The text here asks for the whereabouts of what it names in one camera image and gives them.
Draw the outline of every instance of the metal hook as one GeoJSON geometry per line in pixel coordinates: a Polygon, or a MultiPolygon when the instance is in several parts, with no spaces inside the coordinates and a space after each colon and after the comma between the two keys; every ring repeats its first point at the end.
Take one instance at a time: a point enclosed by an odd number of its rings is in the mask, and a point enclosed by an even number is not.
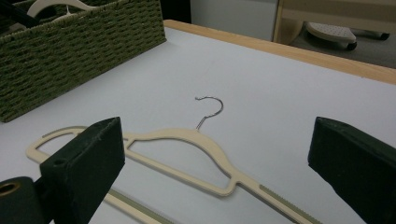
{"type": "Polygon", "coordinates": [[[219,114],[222,111],[223,107],[224,107],[222,101],[219,98],[214,97],[214,96],[195,97],[195,100],[204,100],[204,99],[207,99],[207,98],[211,98],[211,99],[215,99],[215,100],[219,101],[220,104],[221,104],[221,109],[218,112],[214,113],[214,114],[204,116],[204,118],[201,119],[201,122],[199,122],[198,126],[195,128],[196,130],[199,130],[201,128],[201,125],[204,123],[204,121],[206,119],[211,118],[211,117],[216,116],[217,114],[219,114]]]}

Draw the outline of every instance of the wall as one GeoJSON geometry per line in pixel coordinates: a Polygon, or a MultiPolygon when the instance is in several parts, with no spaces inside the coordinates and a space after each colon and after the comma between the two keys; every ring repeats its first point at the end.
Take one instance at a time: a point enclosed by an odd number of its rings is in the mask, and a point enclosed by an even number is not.
{"type": "Polygon", "coordinates": [[[191,0],[191,21],[271,41],[276,7],[277,0],[191,0]]]}

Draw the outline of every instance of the green wicker basket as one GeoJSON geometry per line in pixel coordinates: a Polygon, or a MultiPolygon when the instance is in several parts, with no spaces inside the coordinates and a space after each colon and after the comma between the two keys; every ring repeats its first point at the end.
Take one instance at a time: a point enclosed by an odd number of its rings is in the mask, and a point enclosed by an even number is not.
{"type": "MultiPolygon", "coordinates": [[[[20,7],[27,10],[33,2],[20,7]]],[[[0,121],[15,119],[166,40],[159,0],[84,3],[98,7],[0,36],[0,121]]],[[[56,8],[65,14],[65,6],[56,8]]]]}

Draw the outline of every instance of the wooden table edge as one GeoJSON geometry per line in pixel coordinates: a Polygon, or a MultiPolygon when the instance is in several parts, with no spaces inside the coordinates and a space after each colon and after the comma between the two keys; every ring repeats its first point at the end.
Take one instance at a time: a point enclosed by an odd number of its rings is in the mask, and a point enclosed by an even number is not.
{"type": "Polygon", "coordinates": [[[300,62],[311,63],[321,67],[330,68],[332,70],[348,73],[354,76],[370,78],[372,80],[396,85],[396,69],[393,68],[387,68],[370,63],[361,63],[306,49],[297,49],[291,46],[281,45],[244,35],[227,33],[181,21],[166,20],[163,22],[163,24],[165,27],[171,29],[191,33],[194,35],[201,35],[250,49],[265,51],[300,62]]]}

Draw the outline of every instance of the floor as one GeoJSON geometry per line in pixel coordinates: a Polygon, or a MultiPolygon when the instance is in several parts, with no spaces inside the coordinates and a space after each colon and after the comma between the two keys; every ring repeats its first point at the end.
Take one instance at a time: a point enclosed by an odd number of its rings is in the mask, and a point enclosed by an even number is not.
{"type": "Polygon", "coordinates": [[[309,49],[396,69],[396,35],[390,35],[387,40],[380,40],[379,37],[382,35],[380,33],[353,29],[352,33],[358,41],[358,46],[354,50],[347,50],[347,44],[334,43],[315,36],[310,37],[304,27],[290,45],[299,49],[309,49]]]}

